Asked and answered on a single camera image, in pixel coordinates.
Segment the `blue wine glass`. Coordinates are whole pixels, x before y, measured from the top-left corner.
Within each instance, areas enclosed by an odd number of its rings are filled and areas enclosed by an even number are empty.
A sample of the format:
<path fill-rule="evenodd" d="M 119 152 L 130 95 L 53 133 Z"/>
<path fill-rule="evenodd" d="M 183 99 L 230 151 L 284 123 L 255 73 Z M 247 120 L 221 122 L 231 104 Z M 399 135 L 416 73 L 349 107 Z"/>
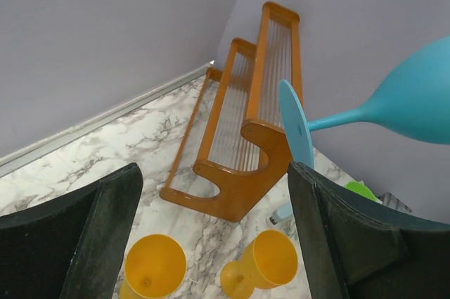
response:
<path fill-rule="evenodd" d="M 449 144 L 449 38 L 438 39 L 395 67 L 359 107 L 314 121 L 306 119 L 289 81 L 278 84 L 281 117 L 292 159 L 314 167 L 311 133 L 369 122 L 431 144 Z"/>

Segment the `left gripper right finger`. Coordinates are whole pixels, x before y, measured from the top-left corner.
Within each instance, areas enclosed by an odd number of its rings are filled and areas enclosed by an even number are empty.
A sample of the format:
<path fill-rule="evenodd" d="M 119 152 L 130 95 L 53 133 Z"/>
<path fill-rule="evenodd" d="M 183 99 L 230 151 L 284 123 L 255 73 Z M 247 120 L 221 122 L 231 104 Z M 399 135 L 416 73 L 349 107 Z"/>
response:
<path fill-rule="evenodd" d="M 350 191 L 303 163 L 288 188 L 313 298 L 448 298 L 449 225 Z"/>

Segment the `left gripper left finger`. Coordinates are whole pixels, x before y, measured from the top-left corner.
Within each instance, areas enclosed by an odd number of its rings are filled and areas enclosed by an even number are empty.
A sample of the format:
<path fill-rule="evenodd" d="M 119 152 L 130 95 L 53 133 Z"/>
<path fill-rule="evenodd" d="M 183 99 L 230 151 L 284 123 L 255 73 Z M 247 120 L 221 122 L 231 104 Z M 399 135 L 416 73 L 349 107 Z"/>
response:
<path fill-rule="evenodd" d="M 1 297 L 111 298 L 142 188 L 130 163 L 1 216 Z"/>

